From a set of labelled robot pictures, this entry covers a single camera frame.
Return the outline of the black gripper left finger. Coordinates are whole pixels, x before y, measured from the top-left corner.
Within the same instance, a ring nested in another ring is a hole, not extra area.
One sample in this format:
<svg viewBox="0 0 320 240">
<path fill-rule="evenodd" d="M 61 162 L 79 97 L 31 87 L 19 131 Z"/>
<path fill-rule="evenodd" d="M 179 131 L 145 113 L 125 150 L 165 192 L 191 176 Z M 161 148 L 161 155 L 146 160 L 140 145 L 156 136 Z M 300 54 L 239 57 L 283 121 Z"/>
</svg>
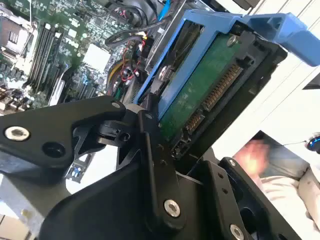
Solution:
<svg viewBox="0 0 320 240">
<path fill-rule="evenodd" d="M 1 172 L 41 185 L 59 183 L 76 158 L 112 144 L 122 157 L 118 170 L 140 166 L 148 229 L 181 231 L 186 215 L 173 159 L 148 111 L 101 96 L 0 118 Z"/>
</svg>

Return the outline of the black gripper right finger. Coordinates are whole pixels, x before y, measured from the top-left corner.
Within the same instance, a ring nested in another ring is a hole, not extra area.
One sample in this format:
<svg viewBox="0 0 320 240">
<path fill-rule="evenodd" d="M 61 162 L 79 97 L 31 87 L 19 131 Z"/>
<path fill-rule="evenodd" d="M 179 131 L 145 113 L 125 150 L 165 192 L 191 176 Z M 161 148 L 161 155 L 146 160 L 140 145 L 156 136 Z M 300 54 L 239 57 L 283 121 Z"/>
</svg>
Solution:
<svg viewBox="0 0 320 240">
<path fill-rule="evenodd" d="M 300 237 L 235 160 L 202 160 L 198 176 L 213 240 L 298 240 Z"/>
</svg>

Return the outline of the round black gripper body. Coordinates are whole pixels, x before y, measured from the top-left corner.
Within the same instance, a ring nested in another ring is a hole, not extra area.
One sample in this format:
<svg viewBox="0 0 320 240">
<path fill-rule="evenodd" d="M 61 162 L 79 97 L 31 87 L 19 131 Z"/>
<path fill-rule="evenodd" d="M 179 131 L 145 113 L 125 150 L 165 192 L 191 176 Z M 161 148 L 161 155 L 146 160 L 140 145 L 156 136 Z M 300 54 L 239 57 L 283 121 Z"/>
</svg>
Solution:
<svg viewBox="0 0 320 240">
<path fill-rule="evenodd" d="M 41 225 L 40 240 L 221 240 L 210 220 L 201 182 L 177 174 L 186 223 L 181 231 L 151 232 L 140 166 L 126 166 L 60 201 Z"/>
</svg>

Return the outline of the person's hand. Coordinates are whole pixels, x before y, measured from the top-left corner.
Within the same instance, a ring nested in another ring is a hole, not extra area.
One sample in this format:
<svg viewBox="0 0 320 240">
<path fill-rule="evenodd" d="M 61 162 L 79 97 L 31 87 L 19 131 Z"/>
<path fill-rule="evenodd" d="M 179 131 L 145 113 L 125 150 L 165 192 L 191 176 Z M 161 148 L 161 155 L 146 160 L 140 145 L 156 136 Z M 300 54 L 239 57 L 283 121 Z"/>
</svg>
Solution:
<svg viewBox="0 0 320 240">
<path fill-rule="evenodd" d="M 260 174 L 268 166 L 268 151 L 269 146 L 262 140 L 251 140 L 233 156 L 260 189 L 262 189 Z"/>
</svg>

